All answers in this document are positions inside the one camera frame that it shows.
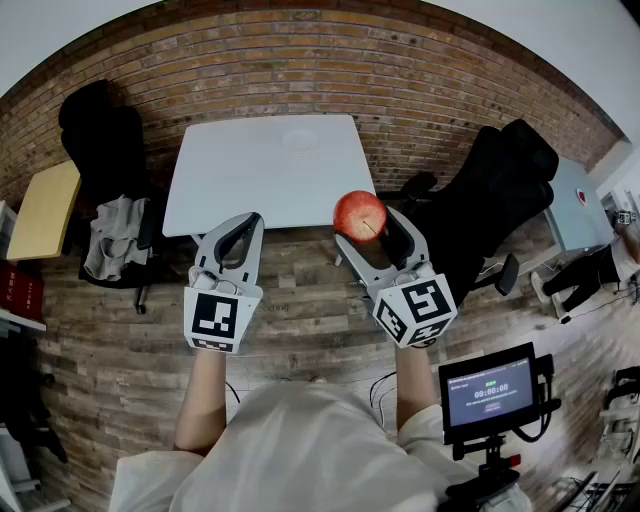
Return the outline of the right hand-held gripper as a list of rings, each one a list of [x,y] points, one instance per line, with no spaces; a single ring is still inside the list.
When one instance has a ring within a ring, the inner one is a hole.
[[[392,265],[378,269],[368,263],[352,240],[334,235],[338,254],[366,288],[370,314],[399,348],[428,346],[458,314],[448,282],[434,271],[423,234],[402,213],[386,206],[382,247]]]

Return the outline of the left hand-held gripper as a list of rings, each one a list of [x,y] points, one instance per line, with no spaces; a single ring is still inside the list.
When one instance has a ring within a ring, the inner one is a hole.
[[[264,220],[258,213],[230,218],[202,238],[195,258],[198,267],[189,269],[189,285],[184,288],[184,337],[191,348],[239,352],[263,297],[255,285],[263,238]],[[235,262],[226,262],[236,243],[240,254]]]

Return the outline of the red apple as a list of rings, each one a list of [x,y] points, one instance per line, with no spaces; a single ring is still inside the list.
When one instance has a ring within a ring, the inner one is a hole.
[[[357,243],[377,239],[387,221],[387,210],[378,197],[356,190],[344,195],[336,204],[333,226],[336,232]]]

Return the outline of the white plate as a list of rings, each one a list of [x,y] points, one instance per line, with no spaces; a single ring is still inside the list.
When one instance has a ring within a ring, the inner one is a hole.
[[[282,147],[294,153],[306,153],[318,147],[318,136],[304,129],[291,129],[283,133],[281,138]]]

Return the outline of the person's right forearm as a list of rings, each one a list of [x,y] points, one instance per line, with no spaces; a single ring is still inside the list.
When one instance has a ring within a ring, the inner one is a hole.
[[[433,424],[441,427],[442,407],[427,351],[396,347],[395,365],[398,437],[408,437]]]

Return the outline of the person's left forearm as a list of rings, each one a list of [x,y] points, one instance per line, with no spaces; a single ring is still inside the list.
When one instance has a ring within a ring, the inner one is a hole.
[[[198,349],[176,422],[174,449],[206,456],[226,424],[226,355]]]

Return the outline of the grey clothes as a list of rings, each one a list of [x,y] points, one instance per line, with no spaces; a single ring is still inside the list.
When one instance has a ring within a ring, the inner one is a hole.
[[[132,200],[121,195],[97,207],[83,264],[91,278],[119,281],[130,264],[146,264],[150,250],[139,249],[137,243],[147,202],[147,198]]]

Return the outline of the black mesh office chair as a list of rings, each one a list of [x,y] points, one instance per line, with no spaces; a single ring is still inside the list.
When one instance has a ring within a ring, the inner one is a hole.
[[[551,205],[559,156],[525,120],[482,127],[462,167],[436,189],[423,171],[381,200],[396,201],[426,239],[429,259],[461,305],[486,259],[522,224]]]

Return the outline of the black office chair with clothes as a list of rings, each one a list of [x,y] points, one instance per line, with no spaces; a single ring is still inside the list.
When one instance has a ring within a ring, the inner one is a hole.
[[[69,95],[60,108],[58,121],[62,145],[80,173],[80,194],[91,212],[87,217],[77,216],[69,231],[82,250],[79,277],[103,288],[134,290],[134,310],[143,315],[144,292],[160,282],[167,271],[163,265],[162,235],[167,197],[149,177],[141,117],[134,107],[118,104],[110,82],[100,79]],[[150,255],[145,265],[130,264],[119,281],[98,281],[83,268],[90,222],[97,217],[99,205],[121,195],[132,200],[148,199],[137,247],[149,249]]]

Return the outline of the black monitor screen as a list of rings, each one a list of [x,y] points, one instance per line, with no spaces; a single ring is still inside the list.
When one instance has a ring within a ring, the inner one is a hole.
[[[494,436],[540,418],[531,342],[438,370],[444,443]]]

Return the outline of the yellow wooden side table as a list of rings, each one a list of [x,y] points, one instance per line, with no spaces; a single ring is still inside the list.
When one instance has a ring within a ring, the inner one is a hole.
[[[81,185],[76,165],[65,161],[33,175],[17,214],[7,259],[56,258]]]

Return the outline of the person in white shirt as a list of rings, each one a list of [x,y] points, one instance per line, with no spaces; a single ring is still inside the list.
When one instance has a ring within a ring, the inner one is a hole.
[[[390,439],[342,387],[276,383],[245,398],[206,456],[121,459],[109,512],[436,512],[476,473],[444,444],[437,405]]]

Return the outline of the red box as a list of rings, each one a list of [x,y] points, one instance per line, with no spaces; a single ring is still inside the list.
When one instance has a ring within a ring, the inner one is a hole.
[[[41,321],[43,282],[5,260],[0,260],[0,308]]]

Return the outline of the black monitor mount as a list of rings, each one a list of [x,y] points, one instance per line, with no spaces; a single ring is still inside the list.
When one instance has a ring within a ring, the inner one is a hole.
[[[506,443],[506,434],[511,432],[526,443],[535,443],[546,433],[552,414],[561,407],[561,400],[555,398],[552,393],[555,373],[553,357],[550,354],[540,357],[535,355],[534,372],[537,374],[540,418],[502,434],[449,445],[456,461],[479,451],[485,453],[486,460],[479,466],[476,477],[447,488],[447,500],[439,506],[438,512],[479,512],[491,499],[515,486],[520,477],[515,467],[521,463],[521,456],[501,455],[501,447]]]

